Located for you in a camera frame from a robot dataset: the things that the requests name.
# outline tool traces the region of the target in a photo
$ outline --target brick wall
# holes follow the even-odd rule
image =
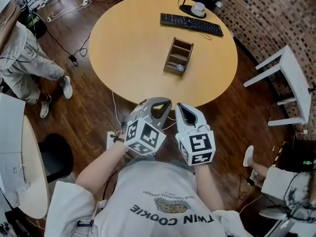
[[[310,86],[316,81],[316,0],[221,0],[215,13],[236,38],[261,62],[289,45]],[[290,90],[283,76],[271,77],[280,96]],[[297,117],[295,103],[284,105],[290,117]],[[313,93],[310,121],[296,125],[297,132],[308,129],[300,139],[316,140],[316,96]]]

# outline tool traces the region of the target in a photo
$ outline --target white chair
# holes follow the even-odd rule
[[[275,72],[281,70],[288,84],[290,85],[290,88],[294,94],[294,97],[279,101],[277,105],[283,105],[286,103],[296,101],[298,104],[299,110],[301,112],[301,116],[296,117],[296,118],[286,118],[286,119],[269,121],[268,125],[273,126],[273,125],[298,124],[298,123],[306,124],[308,123],[310,109],[311,109],[311,95],[308,91],[309,85],[290,47],[286,45],[279,52],[275,53],[274,55],[272,55],[271,57],[269,57],[268,59],[260,63],[258,66],[256,66],[256,69],[258,70],[262,68],[263,66],[269,64],[270,62],[274,61],[280,56],[281,58],[278,64],[262,72],[258,76],[250,79],[249,81],[245,82],[243,86],[248,87],[254,84],[255,82],[263,78],[266,78],[274,74]]]

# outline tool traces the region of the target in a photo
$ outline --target white t-shirt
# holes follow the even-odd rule
[[[140,161],[122,170],[115,192],[89,227],[94,211],[90,192],[57,182],[50,204],[46,237],[246,237],[234,211],[211,212],[196,194],[195,176],[177,166]]]
[[[0,13],[7,6],[11,0],[0,0]],[[0,38],[5,27],[5,23],[0,25]],[[9,59],[0,59],[0,70],[8,69],[18,59],[22,53],[27,39],[26,27],[20,22],[16,22],[16,25],[12,31],[8,43],[5,45],[0,57],[7,57]]]

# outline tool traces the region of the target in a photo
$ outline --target black keyboard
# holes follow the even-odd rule
[[[160,24],[179,26],[183,28],[192,29],[198,32],[205,32],[217,36],[224,36],[222,29],[219,25],[191,17],[161,13]]]

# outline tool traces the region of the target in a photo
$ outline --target white shoe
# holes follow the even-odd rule
[[[70,77],[65,76],[65,81],[64,83],[61,85],[63,92],[64,92],[64,96],[67,99],[71,99],[71,97],[73,96],[73,87],[70,84]]]
[[[245,153],[245,158],[243,159],[243,166],[244,167],[249,167],[249,160],[252,158],[253,156],[253,146],[250,145]]]
[[[39,114],[42,119],[47,116],[49,112],[49,105],[51,103],[51,96],[48,94],[46,96],[47,96],[47,100],[41,103],[41,110]]]

